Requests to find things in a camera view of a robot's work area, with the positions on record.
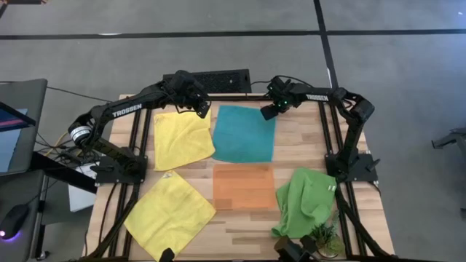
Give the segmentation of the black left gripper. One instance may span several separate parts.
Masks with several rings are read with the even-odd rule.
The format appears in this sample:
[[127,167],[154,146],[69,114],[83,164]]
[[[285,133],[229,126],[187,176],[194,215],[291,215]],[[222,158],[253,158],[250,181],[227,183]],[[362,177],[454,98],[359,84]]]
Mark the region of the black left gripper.
[[196,109],[199,117],[206,117],[211,102],[204,87],[188,71],[178,70],[165,78],[170,100],[180,108]]

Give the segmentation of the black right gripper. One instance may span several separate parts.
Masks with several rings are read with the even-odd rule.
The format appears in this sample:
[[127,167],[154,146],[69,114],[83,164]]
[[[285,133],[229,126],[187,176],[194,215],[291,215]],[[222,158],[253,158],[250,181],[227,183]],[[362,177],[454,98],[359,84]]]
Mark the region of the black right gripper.
[[272,78],[267,86],[268,97],[272,99],[273,105],[261,108],[261,114],[265,120],[270,120],[278,115],[277,109],[289,109],[296,106],[296,97],[291,93],[293,82],[291,80],[283,81],[279,76]]

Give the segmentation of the teal microfiber towel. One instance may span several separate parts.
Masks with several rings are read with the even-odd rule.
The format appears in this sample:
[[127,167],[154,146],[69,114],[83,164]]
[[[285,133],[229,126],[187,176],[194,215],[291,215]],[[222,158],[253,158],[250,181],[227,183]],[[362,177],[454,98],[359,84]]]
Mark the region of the teal microfiber towel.
[[266,120],[257,108],[220,106],[213,132],[213,158],[231,163],[263,163],[273,159],[276,119]]

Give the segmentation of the yellow microfiber towel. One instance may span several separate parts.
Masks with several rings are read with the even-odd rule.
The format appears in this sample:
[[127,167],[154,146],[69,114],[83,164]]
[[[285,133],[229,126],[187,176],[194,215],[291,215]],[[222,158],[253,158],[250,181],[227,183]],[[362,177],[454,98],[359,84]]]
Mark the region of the yellow microfiber towel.
[[165,172],[124,221],[133,239],[158,262],[171,248],[175,257],[216,214],[200,192],[174,171]]
[[157,114],[154,120],[154,169],[173,170],[212,156],[211,112]]

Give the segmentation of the green microfiber towel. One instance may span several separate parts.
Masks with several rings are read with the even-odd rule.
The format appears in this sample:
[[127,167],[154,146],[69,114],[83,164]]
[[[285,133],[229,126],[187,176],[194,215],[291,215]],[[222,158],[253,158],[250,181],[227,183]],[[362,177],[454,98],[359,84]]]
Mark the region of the green microfiber towel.
[[273,237],[298,239],[325,223],[332,212],[336,179],[304,167],[276,190],[280,221],[271,229]]

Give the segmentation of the black perforated metal case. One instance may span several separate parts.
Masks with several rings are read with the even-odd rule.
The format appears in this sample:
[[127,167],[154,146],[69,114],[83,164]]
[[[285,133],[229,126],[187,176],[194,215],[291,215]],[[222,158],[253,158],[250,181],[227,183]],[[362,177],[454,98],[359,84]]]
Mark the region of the black perforated metal case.
[[206,93],[252,93],[248,69],[191,72]]

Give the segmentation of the orange translucent mat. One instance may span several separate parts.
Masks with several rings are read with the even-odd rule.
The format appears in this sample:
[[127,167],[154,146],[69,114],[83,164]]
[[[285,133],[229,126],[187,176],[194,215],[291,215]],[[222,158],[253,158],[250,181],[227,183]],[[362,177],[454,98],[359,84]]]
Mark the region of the orange translucent mat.
[[269,164],[215,165],[213,205],[217,210],[274,209],[273,167]]

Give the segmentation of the small green potted plant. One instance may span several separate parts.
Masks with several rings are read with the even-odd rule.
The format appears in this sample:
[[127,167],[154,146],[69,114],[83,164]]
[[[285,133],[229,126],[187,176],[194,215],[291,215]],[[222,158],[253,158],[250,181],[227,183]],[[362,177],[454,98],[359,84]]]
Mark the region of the small green potted plant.
[[310,237],[317,245],[317,252],[323,258],[336,258],[345,254],[345,245],[338,235],[339,213],[333,213],[330,218],[313,228]]

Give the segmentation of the white box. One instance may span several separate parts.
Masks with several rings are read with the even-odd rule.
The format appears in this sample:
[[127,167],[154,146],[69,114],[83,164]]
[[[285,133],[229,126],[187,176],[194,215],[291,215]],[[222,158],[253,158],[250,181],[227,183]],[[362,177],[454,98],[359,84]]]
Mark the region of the white box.
[[[75,170],[89,178],[95,179],[96,172],[91,170],[91,167],[93,166],[95,166],[95,163],[89,163],[76,167]],[[90,193],[80,188],[68,185],[68,198],[70,211],[75,213],[93,206],[95,202],[95,193]]]

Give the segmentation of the black desk support bar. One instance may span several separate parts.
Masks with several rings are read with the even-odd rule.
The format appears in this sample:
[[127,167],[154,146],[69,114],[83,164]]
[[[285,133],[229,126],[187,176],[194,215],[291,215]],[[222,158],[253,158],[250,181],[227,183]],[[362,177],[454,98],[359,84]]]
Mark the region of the black desk support bar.
[[95,179],[37,152],[33,152],[32,154],[30,170],[41,170],[55,180],[62,181],[93,194],[97,192]]

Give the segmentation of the grey desk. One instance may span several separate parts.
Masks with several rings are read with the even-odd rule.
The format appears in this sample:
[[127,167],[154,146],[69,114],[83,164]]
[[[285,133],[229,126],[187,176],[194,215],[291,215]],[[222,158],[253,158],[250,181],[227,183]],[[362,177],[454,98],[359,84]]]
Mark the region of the grey desk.
[[34,127],[21,130],[9,169],[0,173],[0,221],[15,205],[26,203],[29,207],[28,216],[16,237],[0,239],[0,262],[26,262],[30,258],[38,193],[42,190],[44,175],[40,170],[30,171],[29,167],[46,88],[45,79],[0,84],[0,102],[14,109],[27,108],[27,116],[36,121]]

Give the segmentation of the grey chair base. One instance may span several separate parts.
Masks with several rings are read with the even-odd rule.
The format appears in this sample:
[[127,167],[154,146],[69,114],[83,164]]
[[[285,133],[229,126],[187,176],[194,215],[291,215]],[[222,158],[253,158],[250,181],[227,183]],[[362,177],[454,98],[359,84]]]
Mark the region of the grey chair base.
[[437,140],[432,140],[432,146],[435,149],[442,149],[444,146],[454,143],[462,151],[466,151],[466,127],[452,129],[448,135]]

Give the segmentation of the monitor with blue screen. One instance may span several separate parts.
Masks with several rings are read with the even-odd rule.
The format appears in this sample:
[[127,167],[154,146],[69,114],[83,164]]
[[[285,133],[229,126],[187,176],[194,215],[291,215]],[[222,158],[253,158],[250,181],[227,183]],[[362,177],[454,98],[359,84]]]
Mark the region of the monitor with blue screen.
[[27,108],[14,109],[0,102],[0,173],[9,169],[21,130],[36,125],[27,112]]

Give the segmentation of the black computer mouse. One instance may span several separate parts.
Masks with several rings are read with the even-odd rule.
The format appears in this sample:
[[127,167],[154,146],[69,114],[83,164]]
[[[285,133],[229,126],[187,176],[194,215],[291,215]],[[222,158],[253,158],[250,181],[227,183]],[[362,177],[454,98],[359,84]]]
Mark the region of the black computer mouse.
[[29,213],[27,204],[15,205],[0,221],[0,239],[10,240],[21,230]]

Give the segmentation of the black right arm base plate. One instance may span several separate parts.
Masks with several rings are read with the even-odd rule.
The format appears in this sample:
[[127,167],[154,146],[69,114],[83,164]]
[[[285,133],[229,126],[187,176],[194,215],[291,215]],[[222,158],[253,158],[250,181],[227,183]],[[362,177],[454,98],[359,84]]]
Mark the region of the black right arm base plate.
[[325,157],[328,175],[334,177],[338,183],[378,180],[376,165],[379,159],[374,160],[371,154],[358,154],[354,159],[343,159],[336,154]]

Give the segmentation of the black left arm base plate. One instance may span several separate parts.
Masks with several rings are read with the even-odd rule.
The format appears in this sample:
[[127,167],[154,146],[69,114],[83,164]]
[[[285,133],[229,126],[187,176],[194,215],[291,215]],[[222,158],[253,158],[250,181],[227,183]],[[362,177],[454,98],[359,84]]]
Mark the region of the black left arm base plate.
[[136,184],[145,180],[148,159],[145,156],[130,158],[128,162],[117,161],[109,156],[101,158],[99,164],[91,166],[96,173],[95,182]]

